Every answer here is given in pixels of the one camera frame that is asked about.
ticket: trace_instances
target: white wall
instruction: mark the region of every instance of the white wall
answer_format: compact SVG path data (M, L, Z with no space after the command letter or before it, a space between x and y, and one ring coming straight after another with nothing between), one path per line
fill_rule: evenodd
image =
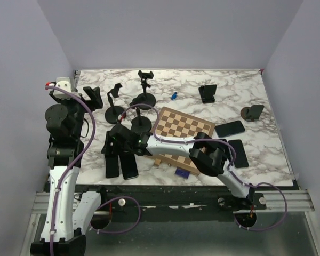
M264 72L264 82L299 184L320 224L320 0L305 0Z
M19 255L36 190L47 175L43 87L71 75L35 0L0 1L0 255Z
M71 64L264 68L302 0L38 0Z

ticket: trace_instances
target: folding chessboard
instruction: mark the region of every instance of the folding chessboard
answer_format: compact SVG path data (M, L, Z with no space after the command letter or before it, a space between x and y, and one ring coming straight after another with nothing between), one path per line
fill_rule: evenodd
M205 132L211 137L215 127L212 122L167 107L161 109L159 118L160 121L155 132L157 135L168 137L190 137L197 135L198 132ZM158 164L163 161L195 175L200 173L190 158L167 154L153 156L153 158Z

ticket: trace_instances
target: smartphone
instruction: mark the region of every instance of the smartphone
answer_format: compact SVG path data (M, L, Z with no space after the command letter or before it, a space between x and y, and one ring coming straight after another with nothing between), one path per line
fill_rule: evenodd
M236 160L234 162L235 168L249 167L249 163L246 158L245 150L241 140L229 140L228 143L234 148L236 152Z
M119 176L119 169L118 169L118 156L108 156L105 155L106 158L106 178L116 178Z
M130 180L139 176L135 155L131 153L122 153L119 156L121 163L123 179Z
M217 125L214 129L220 138L245 132L245 128L242 122L239 120L227 124Z

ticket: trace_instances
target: marble surface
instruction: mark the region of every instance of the marble surface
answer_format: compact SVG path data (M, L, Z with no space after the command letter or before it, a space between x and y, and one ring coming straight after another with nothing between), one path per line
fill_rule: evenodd
M173 108L216 124L241 120L246 131L230 136L227 139L241 139L247 154L249 167L237 169L237 172L248 182L270 182L280 186L291 186L293 175L289 170L282 144L277 132L275 120L268 102L265 87L259 71L226 71L226 70L152 70L154 79L149 80L152 93L156 99L156 108L164 106ZM162 163L159 167L153 165L154 160L146 157L136 157L139 177L124 180L122 174L118 178L105 178L105 158L100 154L106 131L113 125L106 122L104 113L109 107L107 92L116 83L121 83L120 98L115 99L115 105L126 108L131 100L142 92L138 70L82 70L78 81L78 92L83 92L84 86L101 88L104 108L94 112L97 123L95 139L82 159L81 172L77 183L80 184L114 184L114 185L223 185L214 177L203 174L190 175L188 179L174 175L175 167ZM215 103L202 104L198 87L204 84L217 84ZM176 100L170 100L177 91ZM240 117L240 110L253 104L265 106L260 120L246 122ZM142 111L153 123L156 119L154 111ZM127 114L127 121L136 117L135 111ZM82 134L87 130L83 126Z

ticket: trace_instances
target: chessboard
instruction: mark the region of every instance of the chessboard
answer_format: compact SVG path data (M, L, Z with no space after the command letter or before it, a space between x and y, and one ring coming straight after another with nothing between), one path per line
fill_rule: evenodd
M167 107L161 109L159 118L160 121L156 127L155 133L161 136L190 137L197 135L198 132L205 132L208 136L212 137L213 129L215 127L215 124L212 122ZM152 158L156 159L156 165L159 165L162 161L185 169L192 174L200 174L190 158L167 154L153 156Z

